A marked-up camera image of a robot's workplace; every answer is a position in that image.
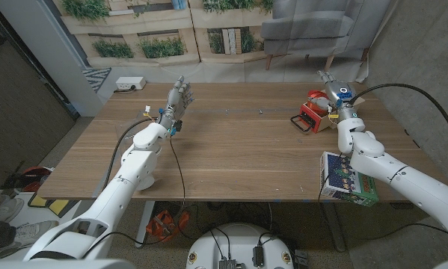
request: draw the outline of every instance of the electrical outlet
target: electrical outlet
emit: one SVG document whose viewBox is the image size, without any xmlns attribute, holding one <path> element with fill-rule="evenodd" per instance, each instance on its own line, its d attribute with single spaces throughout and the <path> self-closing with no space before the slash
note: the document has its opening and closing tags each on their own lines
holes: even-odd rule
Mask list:
<svg viewBox="0 0 448 269">
<path fill-rule="evenodd" d="M 120 77 L 116 81 L 117 88 L 119 90 L 128 90 L 135 86 L 136 90 L 142 90 L 146 84 L 144 77 Z"/>
</svg>

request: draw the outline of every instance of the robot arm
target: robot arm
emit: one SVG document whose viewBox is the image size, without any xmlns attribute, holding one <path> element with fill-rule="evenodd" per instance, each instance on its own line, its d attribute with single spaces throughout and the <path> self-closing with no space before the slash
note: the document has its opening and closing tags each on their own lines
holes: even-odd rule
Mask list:
<svg viewBox="0 0 448 269">
<path fill-rule="evenodd" d="M 111 247 L 110 232 L 116 230 L 134 192 L 154 183 L 152 172 L 161 152 L 160 142 L 171 136 L 187 106 L 192 102 L 190 84 L 181 76 L 170 90 L 166 109 L 157 123 L 151 123 L 133 138 L 124 152 L 121 167 L 93 205 L 79 217 L 61 224 L 44 234 L 28 251 L 24 261 L 31 259 L 105 258 Z"/>
<path fill-rule="evenodd" d="M 448 231 L 448 186 L 386 153 L 372 132 L 363 132 L 363 120 L 349 103 L 355 96 L 352 87 L 335 80 L 330 73 L 319 74 L 325 82 L 328 105 L 337 109 L 338 148 L 344 154 L 352 154 L 350 165 L 389 184 Z"/>
</svg>

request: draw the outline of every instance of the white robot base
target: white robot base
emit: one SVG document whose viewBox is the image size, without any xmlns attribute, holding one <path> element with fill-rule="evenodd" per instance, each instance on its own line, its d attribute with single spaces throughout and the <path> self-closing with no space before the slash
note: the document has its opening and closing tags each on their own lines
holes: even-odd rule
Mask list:
<svg viewBox="0 0 448 269">
<path fill-rule="evenodd" d="M 289 249 L 282 240 L 273 236 L 268 230 L 249 223 L 228 223 L 218 228 L 228 235 L 230 248 L 227 237 L 218 229 L 213 229 L 212 233 L 215 239 L 211 232 L 207 232 L 192 245 L 188 252 L 186 269 L 293 269 Z M 260 236 L 260 241 L 265 242 L 262 245 L 263 265 L 254 267 L 254 248 L 257 247 Z M 218 247 L 224 256 L 224 262 Z"/>
</svg>

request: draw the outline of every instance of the table top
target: table top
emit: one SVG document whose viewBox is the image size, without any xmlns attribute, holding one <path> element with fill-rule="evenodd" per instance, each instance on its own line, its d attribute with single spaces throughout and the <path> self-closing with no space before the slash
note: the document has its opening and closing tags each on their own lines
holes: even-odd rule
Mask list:
<svg viewBox="0 0 448 269">
<path fill-rule="evenodd" d="M 366 87 L 354 84 L 358 91 Z M 145 105 L 156 117 L 172 84 L 147 84 L 129 94 L 115 93 L 38 191 L 44 198 L 89 200 L 102 180 L 117 142 L 117 127 L 137 117 Z M 172 138 L 185 181 L 185 199 L 202 201 L 317 201 L 319 159 L 339 152 L 337 130 L 302 133 L 289 118 L 298 114 L 309 90 L 320 83 L 192 84 L 194 102 Z M 404 163 L 448 181 L 407 136 L 383 104 L 368 93 L 358 112 L 366 129 Z M 114 165 L 111 177 L 120 166 Z M 144 200 L 181 200 L 182 182 L 169 141 L 153 173 L 154 185 L 135 192 Z M 376 182 L 379 200 L 405 200 Z"/>
</svg>

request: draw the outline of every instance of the table leg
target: table leg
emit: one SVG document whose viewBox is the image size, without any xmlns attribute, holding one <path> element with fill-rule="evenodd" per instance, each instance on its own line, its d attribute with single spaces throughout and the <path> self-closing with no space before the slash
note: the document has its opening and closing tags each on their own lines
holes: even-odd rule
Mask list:
<svg viewBox="0 0 448 269">
<path fill-rule="evenodd" d="M 337 216 L 337 210 L 332 202 L 323 203 L 323 212 L 328 221 L 332 241 L 337 251 L 346 251 L 345 240 L 343 239 L 343 230 Z"/>
<path fill-rule="evenodd" d="M 136 241 L 144 242 L 144 238 L 146 237 L 146 226 L 152 217 L 152 211 L 154 210 L 154 204 L 156 201 L 146 201 L 144 206 L 144 211 L 142 212 L 141 224 L 139 224 L 139 230 L 137 232 Z M 135 243 L 135 247 L 142 247 L 141 244 Z"/>
</svg>

